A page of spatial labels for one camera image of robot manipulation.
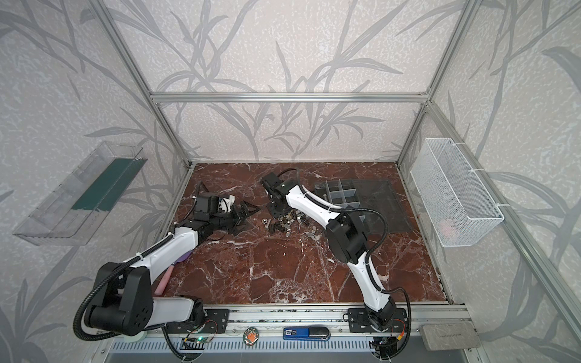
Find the grey compartment organizer box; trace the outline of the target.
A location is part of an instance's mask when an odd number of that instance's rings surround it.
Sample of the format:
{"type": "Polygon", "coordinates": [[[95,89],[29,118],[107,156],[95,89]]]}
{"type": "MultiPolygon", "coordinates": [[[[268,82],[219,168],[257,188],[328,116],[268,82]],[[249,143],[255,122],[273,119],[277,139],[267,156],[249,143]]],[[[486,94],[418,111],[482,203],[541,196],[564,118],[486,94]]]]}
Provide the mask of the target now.
{"type": "Polygon", "coordinates": [[[366,182],[358,179],[337,179],[315,184],[314,193],[340,208],[369,208],[366,182]]]}

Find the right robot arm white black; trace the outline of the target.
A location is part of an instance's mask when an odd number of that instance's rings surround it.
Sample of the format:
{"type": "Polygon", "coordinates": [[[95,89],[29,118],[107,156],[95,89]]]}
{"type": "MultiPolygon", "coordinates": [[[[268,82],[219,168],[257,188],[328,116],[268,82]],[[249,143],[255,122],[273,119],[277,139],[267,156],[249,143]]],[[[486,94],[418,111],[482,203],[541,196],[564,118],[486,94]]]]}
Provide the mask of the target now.
{"type": "Polygon", "coordinates": [[[284,180],[273,172],[260,180],[270,200],[273,217],[297,210],[319,223],[325,230],[328,245],[334,257],[347,264],[364,299],[371,326],[378,332],[386,331],[396,313],[392,290],[385,290],[372,263],[371,255],[387,237],[387,220],[377,210],[344,208],[319,198],[308,191],[299,178],[284,180]],[[359,217],[362,213],[375,214],[384,229],[381,239],[373,247],[359,217]]]}

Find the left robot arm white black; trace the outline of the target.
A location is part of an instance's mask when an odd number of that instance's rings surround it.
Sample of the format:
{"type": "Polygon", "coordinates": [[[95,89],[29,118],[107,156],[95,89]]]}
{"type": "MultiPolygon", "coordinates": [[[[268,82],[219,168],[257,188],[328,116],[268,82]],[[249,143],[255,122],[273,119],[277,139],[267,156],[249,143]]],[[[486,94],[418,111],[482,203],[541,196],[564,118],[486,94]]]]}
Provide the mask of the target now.
{"type": "Polygon", "coordinates": [[[236,236],[260,208],[232,195],[202,193],[184,219],[166,237],[122,263],[101,266],[95,284],[81,302],[72,325],[77,338],[106,340],[136,336],[174,322],[200,325],[206,315],[199,299],[154,294],[152,284],[216,231],[236,236]]]}

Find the pile of screws and nuts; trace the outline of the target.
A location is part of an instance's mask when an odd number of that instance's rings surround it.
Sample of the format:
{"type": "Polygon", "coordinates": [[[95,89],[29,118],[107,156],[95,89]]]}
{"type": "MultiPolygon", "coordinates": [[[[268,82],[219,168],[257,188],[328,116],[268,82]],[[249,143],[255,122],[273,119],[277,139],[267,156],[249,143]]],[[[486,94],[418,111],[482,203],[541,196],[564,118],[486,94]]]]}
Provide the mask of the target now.
{"type": "Polygon", "coordinates": [[[312,240],[319,243],[322,239],[322,232],[319,225],[305,213],[292,210],[283,217],[268,219],[269,222],[263,225],[269,234],[280,233],[286,238],[296,237],[299,242],[312,240]]]}

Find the round orange button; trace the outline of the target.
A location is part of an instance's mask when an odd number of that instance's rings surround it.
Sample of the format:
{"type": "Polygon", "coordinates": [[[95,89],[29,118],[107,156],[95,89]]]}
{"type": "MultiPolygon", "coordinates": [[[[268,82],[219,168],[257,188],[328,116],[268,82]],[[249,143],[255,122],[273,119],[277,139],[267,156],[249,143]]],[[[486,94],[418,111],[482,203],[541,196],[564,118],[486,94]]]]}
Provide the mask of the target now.
{"type": "Polygon", "coordinates": [[[255,327],[249,327],[243,333],[243,342],[246,346],[254,346],[260,339],[260,333],[255,327]]]}

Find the blue black usb device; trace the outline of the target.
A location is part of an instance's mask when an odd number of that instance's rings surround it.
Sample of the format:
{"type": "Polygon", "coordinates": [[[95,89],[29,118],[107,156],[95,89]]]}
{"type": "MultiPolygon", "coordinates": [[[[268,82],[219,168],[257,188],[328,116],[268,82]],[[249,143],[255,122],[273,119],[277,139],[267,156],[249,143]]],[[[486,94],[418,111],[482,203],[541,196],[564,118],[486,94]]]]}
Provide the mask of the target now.
{"type": "Polygon", "coordinates": [[[287,327],[283,330],[283,340],[328,341],[331,333],[324,326],[287,327]]]}

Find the pink object in basket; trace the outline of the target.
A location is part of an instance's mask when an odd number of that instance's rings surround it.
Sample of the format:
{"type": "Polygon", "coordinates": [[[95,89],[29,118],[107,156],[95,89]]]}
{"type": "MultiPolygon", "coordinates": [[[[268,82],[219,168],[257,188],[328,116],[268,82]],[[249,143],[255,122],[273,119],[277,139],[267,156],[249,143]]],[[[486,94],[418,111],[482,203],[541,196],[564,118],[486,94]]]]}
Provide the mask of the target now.
{"type": "Polygon", "coordinates": [[[456,241],[459,236],[459,230],[455,227],[452,219],[444,219],[439,222],[440,232],[445,239],[456,241]]]}

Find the grey rectangular pad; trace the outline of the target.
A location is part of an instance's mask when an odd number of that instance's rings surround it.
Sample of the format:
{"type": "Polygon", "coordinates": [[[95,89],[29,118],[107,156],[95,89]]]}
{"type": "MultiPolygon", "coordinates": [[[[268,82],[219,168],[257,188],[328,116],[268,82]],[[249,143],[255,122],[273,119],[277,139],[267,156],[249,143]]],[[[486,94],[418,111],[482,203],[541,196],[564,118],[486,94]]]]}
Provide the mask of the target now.
{"type": "Polygon", "coordinates": [[[420,335],[428,351],[476,349],[480,338],[470,322],[423,325],[420,335]]]}

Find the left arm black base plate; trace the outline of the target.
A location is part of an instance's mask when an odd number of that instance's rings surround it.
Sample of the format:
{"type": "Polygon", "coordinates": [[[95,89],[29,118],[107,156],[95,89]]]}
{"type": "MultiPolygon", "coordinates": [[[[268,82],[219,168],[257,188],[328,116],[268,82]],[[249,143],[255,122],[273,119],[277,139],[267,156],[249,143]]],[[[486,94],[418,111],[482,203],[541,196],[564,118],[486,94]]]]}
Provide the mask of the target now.
{"type": "Polygon", "coordinates": [[[169,334],[225,334],[230,315],[229,309],[206,309],[201,322],[173,322],[166,325],[169,334]]]}

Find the clear plastic wall bin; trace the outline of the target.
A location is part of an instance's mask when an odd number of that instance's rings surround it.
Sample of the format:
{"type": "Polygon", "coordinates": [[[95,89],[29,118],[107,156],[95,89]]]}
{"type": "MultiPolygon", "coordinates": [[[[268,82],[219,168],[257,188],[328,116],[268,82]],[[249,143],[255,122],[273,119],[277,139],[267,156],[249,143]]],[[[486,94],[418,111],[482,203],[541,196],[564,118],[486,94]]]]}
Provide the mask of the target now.
{"type": "Polygon", "coordinates": [[[36,246],[83,246],[147,162],[143,147],[101,142],[13,235],[36,246]]]}

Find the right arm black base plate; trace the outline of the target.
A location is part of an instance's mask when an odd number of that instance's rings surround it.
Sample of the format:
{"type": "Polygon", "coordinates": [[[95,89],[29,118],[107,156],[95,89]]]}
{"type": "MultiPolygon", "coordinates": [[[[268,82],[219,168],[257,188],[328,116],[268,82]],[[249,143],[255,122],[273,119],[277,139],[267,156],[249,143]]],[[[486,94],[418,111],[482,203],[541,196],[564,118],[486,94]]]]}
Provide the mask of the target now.
{"type": "Polygon", "coordinates": [[[365,308],[351,308],[343,314],[343,320],[348,323],[351,333],[386,333],[386,334],[403,334],[407,329],[409,322],[407,311],[403,308],[397,308],[392,319],[384,330],[377,330],[372,326],[365,308]]]}

